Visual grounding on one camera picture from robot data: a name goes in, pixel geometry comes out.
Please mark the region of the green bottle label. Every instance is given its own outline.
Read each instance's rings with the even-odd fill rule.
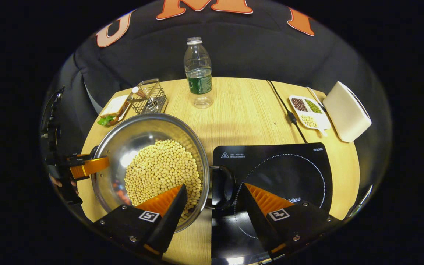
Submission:
[[[200,78],[187,78],[187,82],[189,83],[189,89],[191,93],[200,95],[205,94],[212,90],[212,75],[209,74],[206,77]]]

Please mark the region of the white divided tray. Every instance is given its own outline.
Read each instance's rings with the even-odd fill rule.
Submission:
[[[304,110],[300,110],[298,109],[295,105],[294,102],[292,102],[292,99],[300,99],[302,100],[306,111]],[[303,124],[304,127],[309,128],[309,129],[315,129],[321,132],[321,134],[323,136],[326,136],[326,133],[324,130],[330,129],[331,128],[331,124],[330,121],[328,120],[328,117],[326,116],[325,112],[323,111],[323,109],[318,105],[318,103],[311,99],[311,98],[306,98],[306,97],[301,97],[301,96],[289,96],[289,100],[291,102],[291,106],[294,109],[294,111],[297,113],[297,116],[299,117],[299,120],[301,121],[301,123]],[[313,103],[319,110],[321,113],[317,113],[317,112],[313,112],[312,109],[310,108],[310,106],[308,105],[307,101],[310,101],[311,103]],[[317,123],[318,127],[310,127],[308,126],[302,119],[302,115],[305,116],[310,116],[313,117],[313,120]]]

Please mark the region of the metal mesh basket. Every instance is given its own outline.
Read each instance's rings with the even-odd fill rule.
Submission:
[[[168,99],[166,99],[165,91],[160,85],[160,80],[158,78],[142,81],[137,86],[143,91],[146,97],[142,98],[131,92],[127,98],[127,101],[132,104],[132,109],[134,109],[137,114],[165,112]]]

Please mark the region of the induction cooktop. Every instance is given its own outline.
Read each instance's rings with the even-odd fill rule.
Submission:
[[[237,200],[246,182],[292,203],[308,201],[330,212],[332,176],[323,143],[218,146],[213,164],[226,166],[236,178],[237,196],[229,208],[212,211],[212,265],[242,265],[269,258],[262,248],[244,205]],[[212,203],[222,197],[221,181],[214,176]]]

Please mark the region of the black background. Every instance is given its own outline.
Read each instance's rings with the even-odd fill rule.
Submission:
[[[143,2],[0,2],[0,262],[142,263],[67,214],[42,170],[37,126],[43,96],[64,60]],[[281,263],[424,264],[424,1],[285,3],[332,29],[372,65],[392,105],[395,142],[368,205]]]

